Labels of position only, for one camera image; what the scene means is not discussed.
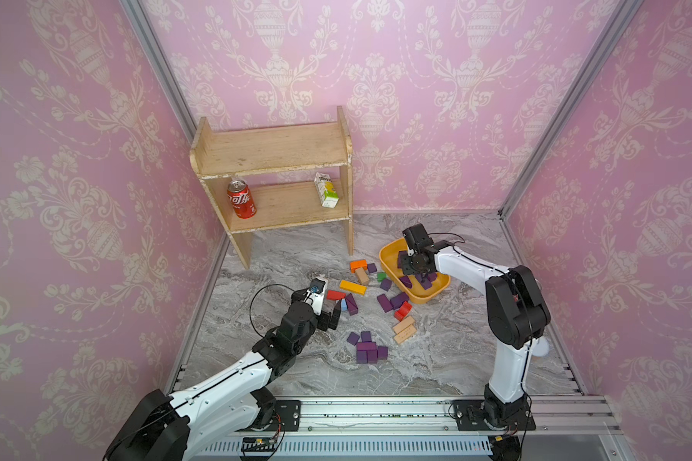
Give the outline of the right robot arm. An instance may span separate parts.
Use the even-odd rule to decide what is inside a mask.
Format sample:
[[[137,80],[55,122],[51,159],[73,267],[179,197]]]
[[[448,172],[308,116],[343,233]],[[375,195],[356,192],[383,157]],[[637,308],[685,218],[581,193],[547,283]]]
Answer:
[[[421,224],[403,230],[403,238],[408,250],[399,261],[406,275],[446,275],[484,295],[496,338],[493,373],[484,388],[484,420],[491,428],[533,430],[527,374],[551,313],[532,270],[469,255],[455,242],[433,240]]]

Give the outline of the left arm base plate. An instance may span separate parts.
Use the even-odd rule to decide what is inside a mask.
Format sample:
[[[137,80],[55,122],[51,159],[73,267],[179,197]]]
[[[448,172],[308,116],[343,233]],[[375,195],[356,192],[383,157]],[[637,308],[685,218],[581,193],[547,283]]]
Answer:
[[[301,400],[276,399],[265,409],[263,416],[257,416],[251,425],[238,428],[236,432],[297,432],[300,428],[302,403]]]

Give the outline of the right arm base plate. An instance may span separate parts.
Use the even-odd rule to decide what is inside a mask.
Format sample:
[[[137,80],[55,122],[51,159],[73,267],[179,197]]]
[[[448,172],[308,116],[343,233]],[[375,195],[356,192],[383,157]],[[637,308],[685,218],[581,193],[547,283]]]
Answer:
[[[528,401],[514,403],[490,400],[455,400],[448,409],[459,431],[523,432],[536,430],[536,421]]]

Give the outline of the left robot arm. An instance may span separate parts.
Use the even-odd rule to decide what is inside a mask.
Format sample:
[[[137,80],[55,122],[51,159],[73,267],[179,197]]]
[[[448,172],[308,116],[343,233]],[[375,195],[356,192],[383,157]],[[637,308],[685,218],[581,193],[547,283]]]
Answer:
[[[189,388],[141,399],[113,438],[105,460],[190,460],[217,438],[272,424],[276,399],[267,385],[296,362],[311,336],[336,328],[340,313],[322,310],[324,280],[291,294],[279,326],[271,328],[241,359]]]

